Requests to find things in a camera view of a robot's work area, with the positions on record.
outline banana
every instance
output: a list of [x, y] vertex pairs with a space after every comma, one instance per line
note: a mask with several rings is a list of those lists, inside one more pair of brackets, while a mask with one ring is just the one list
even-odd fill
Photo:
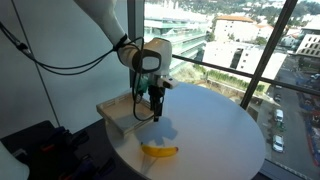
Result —
[[141, 142], [141, 149], [144, 153], [153, 157], [168, 157], [177, 154], [179, 148], [178, 147], [157, 147], [157, 146], [149, 146], [145, 145]]

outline wooden tray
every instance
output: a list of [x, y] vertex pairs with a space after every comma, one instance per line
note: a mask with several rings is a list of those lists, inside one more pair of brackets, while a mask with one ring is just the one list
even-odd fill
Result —
[[[123, 137], [153, 120], [151, 118], [148, 121], [139, 121], [134, 117], [131, 93], [98, 104], [97, 111], [105, 120], [114, 125]], [[150, 111], [150, 103], [142, 99], [139, 104], [136, 104], [136, 115], [140, 119], [152, 116], [153, 112]]]

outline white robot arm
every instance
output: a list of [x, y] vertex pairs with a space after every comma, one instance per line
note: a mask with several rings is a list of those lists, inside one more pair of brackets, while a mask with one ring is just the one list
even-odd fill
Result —
[[[87, 15], [94, 20], [110, 42], [116, 47], [121, 63], [133, 71], [138, 69], [140, 52], [133, 46], [121, 28], [114, 7], [117, 0], [74, 0]], [[178, 81], [169, 77], [169, 66], [172, 58], [172, 46], [167, 40], [154, 38], [144, 45], [142, 54], [142, 73], [150, 73], [149, 80], [157, 87], [172, 89]]]

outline round white table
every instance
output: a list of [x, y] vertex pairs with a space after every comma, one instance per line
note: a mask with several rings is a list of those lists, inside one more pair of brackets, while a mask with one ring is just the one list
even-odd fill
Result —
[[[166, 90], [162, 117], [122, 138], [107, 126], [111, 144], [121, 158], [151, 179], [248, 180], [265, 158], [262, 133], [240, 106], [209, 89], [181, 83]], [[177, 146], [172, 157], [144, 154], [140, 142]]]

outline building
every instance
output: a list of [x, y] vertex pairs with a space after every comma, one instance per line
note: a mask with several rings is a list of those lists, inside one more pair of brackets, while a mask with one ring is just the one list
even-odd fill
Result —
[[283, 37], [281, 39], [281, 46], [285, 46], [285, 47], [291, 47], [295, 40], [296, 40], [297, 36], [296, 35], [286, 35], [285, 37]]
[[[194, 59], [206, 43], [208, 21], [205, 15], [145, 4], [144, 39], [164, 38], [172, 43], [172, 54]], [[172, 60], [170, 69], [181, 61]]]
[[214, 36], [216, 41], [233, 40], [244, 42], [256, 38], [256, 29], [253, 28], [254, 21], [244, 16], [219, 16], [216, 19]]
[[[203, 62], [253, 74], [264, 48], [264, 46], [239, 42], [209, 42], [206, 46]], [[266, 67], [262, 76], [275, 79], [286, 56], [285, 52], [275, 50], [269, 60], [270, 66]], [[250, 81], [250, 78], [237, 77]]]
[[292, 49], [298, 59], [316, 60], [320, 58], [320, 16], [301, 29]]
[[257, 24], [257, 37], [263, 37], [268, 40], [272, 34], [273, 27], [269, 24]]

